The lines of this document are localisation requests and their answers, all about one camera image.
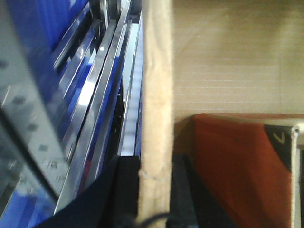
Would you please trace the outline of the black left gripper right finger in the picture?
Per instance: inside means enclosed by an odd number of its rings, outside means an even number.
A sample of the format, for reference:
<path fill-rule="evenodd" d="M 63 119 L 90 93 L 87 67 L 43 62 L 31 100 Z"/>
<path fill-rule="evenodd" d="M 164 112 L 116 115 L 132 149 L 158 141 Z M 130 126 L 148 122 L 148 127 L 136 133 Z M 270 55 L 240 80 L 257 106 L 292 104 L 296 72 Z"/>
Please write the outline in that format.
<path fill-rule="evenodd" d="M 235 228 L 209 193 L 187 155 L 173 156 L 169 228 Z"/>

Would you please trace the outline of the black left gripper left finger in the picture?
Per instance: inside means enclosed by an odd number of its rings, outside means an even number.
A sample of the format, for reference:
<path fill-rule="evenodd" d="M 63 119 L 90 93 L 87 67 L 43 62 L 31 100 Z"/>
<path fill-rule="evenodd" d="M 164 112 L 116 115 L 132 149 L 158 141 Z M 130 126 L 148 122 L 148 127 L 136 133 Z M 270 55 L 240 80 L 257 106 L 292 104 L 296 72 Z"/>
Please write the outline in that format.
<path fill-rule="evenodd" d="M 130 228 L 138 213 L 140 159 L 115 156 L 75 200 L 39 228 Z"/>

